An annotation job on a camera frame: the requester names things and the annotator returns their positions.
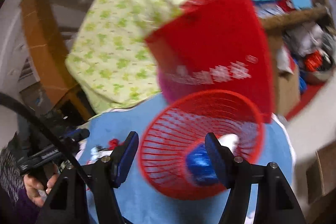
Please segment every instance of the red plastic basket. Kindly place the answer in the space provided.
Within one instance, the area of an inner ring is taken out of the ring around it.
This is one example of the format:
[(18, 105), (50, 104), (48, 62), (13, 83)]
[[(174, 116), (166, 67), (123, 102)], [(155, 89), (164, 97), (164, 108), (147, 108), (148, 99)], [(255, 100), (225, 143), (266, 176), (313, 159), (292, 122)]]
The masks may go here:
[(163, 110), (145, 131), (138, 157), (142, 175), (171, 198), (196, 200), (214, 196), (221, 184), (197, 186), (188, 177), (185, 157), (207, 133), (216, 137), (234, 133), (239, 144), (234, 154), (255, 163), (261, 152), (262, 116), (248, 98), (227, 90), (190, 94)]

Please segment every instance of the brown box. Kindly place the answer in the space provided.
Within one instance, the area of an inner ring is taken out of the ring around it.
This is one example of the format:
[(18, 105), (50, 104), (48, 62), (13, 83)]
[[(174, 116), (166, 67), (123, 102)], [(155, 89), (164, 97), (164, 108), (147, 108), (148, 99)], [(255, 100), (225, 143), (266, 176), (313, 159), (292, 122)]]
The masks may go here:
[(336, 141), (316, 151), (316, 157), (306, 172), (309, 203), (336, 188)]
[(294, 74), (278, 76), (277, 114), (285, 116), (300, 101), (299, 68), (295, 66)]

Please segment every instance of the yellow patterned fabric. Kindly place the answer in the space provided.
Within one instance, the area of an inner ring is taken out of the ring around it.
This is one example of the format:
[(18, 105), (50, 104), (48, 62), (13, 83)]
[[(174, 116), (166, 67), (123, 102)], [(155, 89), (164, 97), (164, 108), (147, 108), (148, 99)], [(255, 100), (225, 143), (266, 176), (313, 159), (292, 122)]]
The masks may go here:
[(160, 91), (143, 39), (177, 17), (186, 0), (95, 0), (66, 65), (97, 113), (128, 108)]

